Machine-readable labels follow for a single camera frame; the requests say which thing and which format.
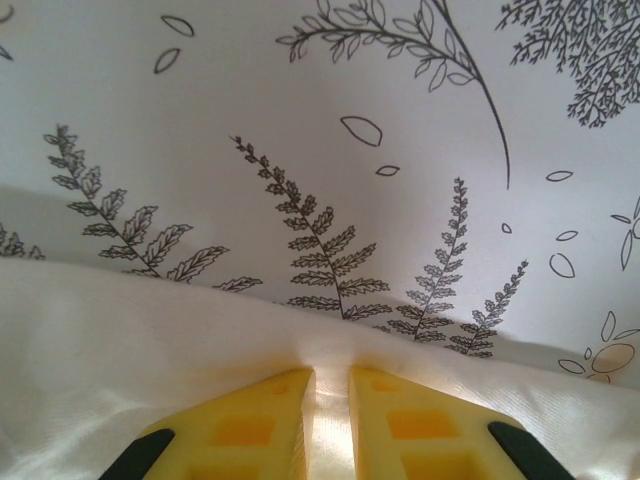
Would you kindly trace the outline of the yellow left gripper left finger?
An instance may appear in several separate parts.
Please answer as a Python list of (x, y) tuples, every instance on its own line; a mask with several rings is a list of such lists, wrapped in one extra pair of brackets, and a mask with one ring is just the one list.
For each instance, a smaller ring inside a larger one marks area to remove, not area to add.
[(147, 427), (104, 479), (306, 479), (311, 369), (290, 370)]

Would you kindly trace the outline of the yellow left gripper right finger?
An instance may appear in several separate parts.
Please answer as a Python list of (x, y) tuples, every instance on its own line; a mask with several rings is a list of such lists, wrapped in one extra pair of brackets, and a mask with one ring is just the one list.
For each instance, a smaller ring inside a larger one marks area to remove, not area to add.
[(349, 371), (359, 479), (569, 479), (513, 418), (366, 367)]

